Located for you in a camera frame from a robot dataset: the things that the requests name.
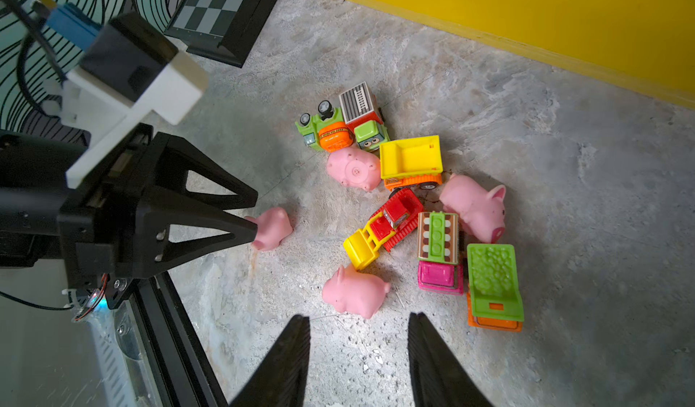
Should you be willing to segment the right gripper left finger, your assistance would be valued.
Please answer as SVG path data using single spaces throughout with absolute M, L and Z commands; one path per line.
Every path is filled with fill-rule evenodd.
M 229 405 L 302 406 L 310 353 L 311 322 L 307 316 L 295 315 Z

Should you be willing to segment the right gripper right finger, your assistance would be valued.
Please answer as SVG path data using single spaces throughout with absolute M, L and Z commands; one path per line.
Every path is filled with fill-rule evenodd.
M 415 406 L 492 406 L 425 313 L 410 314 L 407 349 Z

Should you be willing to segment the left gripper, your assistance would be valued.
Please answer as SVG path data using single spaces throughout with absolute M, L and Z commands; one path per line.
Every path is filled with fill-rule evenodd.
M 257 234 L 254 222 L 226 212 L 253 208 L 255 189 L 183 137 L 152 138 L 151 126 L 137 125 L 70 191 L 57 216 L 68 287 L 107 298 L 110 309 L 131 300 L 143 311 L 160 311 L 157 275 Z M 148 148 L 158 186 L 147 191 L 146 182 L 132 184 L 131 177 Z M 188 190 L 189 172 L 229 193 Z

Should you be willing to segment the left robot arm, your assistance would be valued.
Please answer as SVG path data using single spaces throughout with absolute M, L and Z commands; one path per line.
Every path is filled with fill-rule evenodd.
M 70 188 L 66 172 L 84 153 L 2 133 L 3 267 L 57 258 L 70 289 L 115 309 L 141 280 L 256 237 L 235 211 L 253 207 L 257 192 L 184 138 L 141 124 Z

